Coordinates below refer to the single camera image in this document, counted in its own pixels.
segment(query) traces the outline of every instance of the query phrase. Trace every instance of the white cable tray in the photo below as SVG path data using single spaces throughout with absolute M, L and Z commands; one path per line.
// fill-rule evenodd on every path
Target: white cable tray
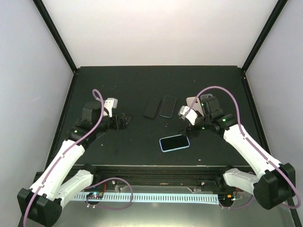
M 87 194 L 89 192 L 80 192 L 72 201 L 86 201 Z M 130 193 L 106 192 L 102 199 L 89 199 L 89 201 L 129 202 L 130 198 Z M 218 195 L 212 194 L 134 193 L 133 202 L 205 203 L 219 205 Z

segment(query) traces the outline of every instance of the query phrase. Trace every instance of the blue phone case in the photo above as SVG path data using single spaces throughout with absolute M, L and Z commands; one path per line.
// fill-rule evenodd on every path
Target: blue phone case
M 161 139 L 159 140 L 159 143 L 160 143 L 160 147 L 161 147 L 162 152 L 169 152 L 169 151 L 173 151 L 173 150 L 184 149 L 184 148 L 188 148 L 188 147 L 190 146 L 189 139 L 188 139 L 188 137 L 186 136 L 186 139 L 187 139 L 187 141 L 188 141 L 188 146 L 180 147 L 180 148 L 174 148 L 174 149 L 171 149 L 171 150 L 163 150 L 162 145 L 161 145 L 161 140 L 167 139 L 167 138 L 171 138 L 171 137 L 176 137 L 176 136 L 169 136 L 169 137 L 161 138 Z

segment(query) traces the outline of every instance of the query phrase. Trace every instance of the wire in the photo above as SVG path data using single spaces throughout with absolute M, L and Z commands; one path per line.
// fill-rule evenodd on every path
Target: wire
M 107 184 L 106 184 L 106 182 L 104 182 L 104 189 L 103 189 L 103 193 L 106 191 L 106 186 L 107 186 Z
M 80 143 L 81 141 L 83 141 L 85 138 L 87 138 L 100 124 L 100 122 L 102 121 L 102 117 L 103 117 L 103 112 L 104 112 L 104 100 L 103 97 L 101 95 L 101 93 L 97 90 L 97 89 L 93 89 L 92 91 L 93 96 L 96 100 L 98 100 L 101 103 L 101 115 L 99 120 L 97 121 L 96 125 L 88 132 L 86 133 L 83 137 L 81 137 L 79 140 L 77 140 L 76 142 L 74 142 L 69 148 L 67 148 L 64 152 L 63 155 L 65 155 L 71 148 L 73 148 L 74 146 L 76 146 L 78 143 Z M 45 178 L 42 181 L 42 184 L 44 184 L 48 178 L 48 176 L 51 174 L 51 172 L 53 171 L 53 169 L 55 168 L 55 166 L 58 164 L 58 162 L 61 160 L 61 157 L 59 157 L 55 163 L 52 165 L 52 167 L 50 168 L 50 170 L 48 171 L 48 173 L 46 174 Z M 34 195 L 32 196 L 32 198 L 30 199 L 27 208 L 25 210 L 24 213 L 24 218 L 23 218 L 23 227 L 27 227 L 27 217 L 29 214 L 29 210 L 36 198 L 36 196 L 38 195 L 39 191 L 41 190 L 42 186 L 39 186 L 37 191 L 34 193 Z
M 241 196 L 243 196 L 243 193 L 240 191 L 239 188 L 236 188 L 236 190 L 237 190 L 237 193 L 240 192 Z
M 239 130 L 242 134 L 242 136 L 245 136 L 245 133 L 242 129 L 242 125 L 241 125 L 241 120 L 240 120 L 240 111 L 239 111 L 239 106 L 238 106 L 238 103 L 237 103 L 237 100 L 235 99 L 235 97 L 232 95 L 232 93 L 223 88 L 223 87 L 220 87 L 220 86 L 210 86 L 210 87 L 206 87 L 204 88 L 202 91 L 199 92 L 199 94 L 195 97 L 193 103 L 190 105 L 189 107 L 189 110 L 184 114 L 184 117 L 186 117 L 186 115 L 189 113 L 189 111 L 193 108 L 194 104 L 195 104 L 195 101 L 198 100 L 198 98 L 200 97 L 200 95 L 202 93 L 204 93 L 205 91 L 207 90 L 210 90 L 210 89 L 213 89 L 213 88 L 216 88 L 216 89 L 220 89 L 220 90 L 223 90 L 225 91 L 233 100 L 233 103 L 235 104 L 235 107 L 236 107 L 236 112 L 237 112 L 237 121 L 238 121 L 238 126 L 239 126 Z M 258 147 L 255 146 L 255 144 L 249 139 L 249 138 L 245 138 L 247 140 L 247 142 L 268 162 L 272 165 L 273 168 L 275 168 L 275 170 L 277 170 L 281 175 L 282 177 L 287 181 L 287 183 L 290 185 L 290 187 L 292 188 L 292 190 L 294 191 L 296 197 L 297 197 L 297 200 L 298 200 L 298 203 L 297 205 L 295 206 L 289 206 L 289 205 L 285 205 L 286 207 L 288 207 L 289 209 L 297 209 L 301 206 L 301 196 L 298 192 L 298 190 L 296 189 L 296 187 L 294 186 L 294 184 L 291 182 L 291 180 L 289 180 L 289 178 L 274 164 L 272 163 L 271 161 L 268 161 L 268 158 L 259 150 Z
M 250 198 L 250 200 L 249 200 L 247 203 L 245 203 L 244 205 L 240 206 L 240 207 L 225 207 L 225 206 L 223 206 L 223 205 L 220 203 L 220 201 L 219 201 L 219 205 L 220 205 L 220 207 L 225 208 L 225 209 L 229 209 L 229 210 L 239 210 L 239 209 L 242 209 L 242 208 L 245 208 L 245 207 L 249 206 L 249 205 L 252 203 L 253 198 L 254 198 L 254 196 L 252 195 L 251 198 Z
M 130 201 L 129 201 L 125 206 L 123 206 L 123 207 L 114 208 L 114 207 L 106 207 L 106 206 L 91 205 L 91 204 L 89 204 L 89 202 L 88 202 L 89 198 L 87 198 L 87 199 L 86 199 L 86 204 L 87 204 L 88 206 L 103 208 L 103 209 L 107 209 L 107 210 L 124 210 L 124 209 L 128 208 L 128 207 L 132 204 L 132 201 L 133 201 L 133 199 L 134 199 L 134 192 L 133 192 L 133 189 L 132 189 L 132 187 L 130 186 L 130 184 L 129 184 L 126 180 L 124 180 L 124 179 L 122 179 L 122 178 L 119 178 L 119 177 L 111 177 L 111 178 L 108 178 L 108 179 L 106 179 L 106 180 L 104 180 L 104 181 L 101 181 L 101 182 L 99 182 L 99 183 L 97 183 L 97 184 L 91 185 L 91 186 L 89 186 L 89 187 L 87 187 L 87 188 L 85 188 L 85 189 L 94 188 L 94 187 L 96 187 L 96 186 L 98 186 L 98 185 L 100 185 L 100 184 L 103 184 L 103 183 L 105 183 L 105 182 L 107 182 L 107 181 L 111 181 L 111 180 L 119 180 L 119 181 L 122 181 L 122 182 L 124 182 L 125 184 L 127 184 L 127 186 L 129 187 L 129 189 L 131 190 L 131 199 L 130 199 Z

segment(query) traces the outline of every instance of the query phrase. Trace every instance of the black corner post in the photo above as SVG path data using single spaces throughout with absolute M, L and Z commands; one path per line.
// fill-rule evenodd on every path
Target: black corner post
M 70 53 L 68 52 L 55 24 L 53 23 L 50 15 L 47 12 L 45 5 L 43 4 L 42 0 L 33 0 L 34 4 L 36 5 L 37 9 L 39 10 L 44 22 L 46 23 L 48 29 L 50 30 L 53 38 L 55 39 L 56 43 L 58 44 L 62 54 L 64 55 L 67 63 L 69 64 L 73 73 L 77 72 L 77 67 L 74 61 L 71 58 Z
M 261 45 L 263 44 L 264 40 L 266 39 L 268 33 L 270 32 L 271 28 L 273 27 L 274 23 L 276 22 L 277 18 L 279 17 L 282 9 L 284 8 L 285 4 L 288 0 L 279 0 L 276 3 L 276 6 L 274 7 L 273 11 L 271 12 L 266 24 L 264 25 L 257 41 L 255 42 L 253 48 L 250 51 L 250 54 L 248 55 L 243 67 L 242 71 L 245 73 L 248 68 L 250 67 L 252 61 L 254 60 L 255 56 L 257 55 Z

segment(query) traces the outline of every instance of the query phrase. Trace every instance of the smartphone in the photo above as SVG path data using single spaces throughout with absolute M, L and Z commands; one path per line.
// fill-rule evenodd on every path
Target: smartphone
M 176 101 L 177 98 L 173 96 L 165 96 L 160 110 L 160 116 L 171 118 L 175 109 Z
M 189 139 L 183 135 L 165 137 L 160 139 L 160 147 L 163 152 L 188 148 Z
M 160 106 L 161 99 L 157 97 L 150 97 L 148 103 L 144 109 L 143 116 L 154 119 L 156 117 L 158 108 Z
M 186 99 L 187 106 L 190 106 L 193 103 L 194 100 L 195 100 L 195 97 L 188 97 Z M 194 106 L 193 106 L 193 110 L 198 111 L 202 116 L 204 116 L 202 106 L 201 106 L 201 103 L 200 103 L 199 99 L 197 99 L 195 101 Z

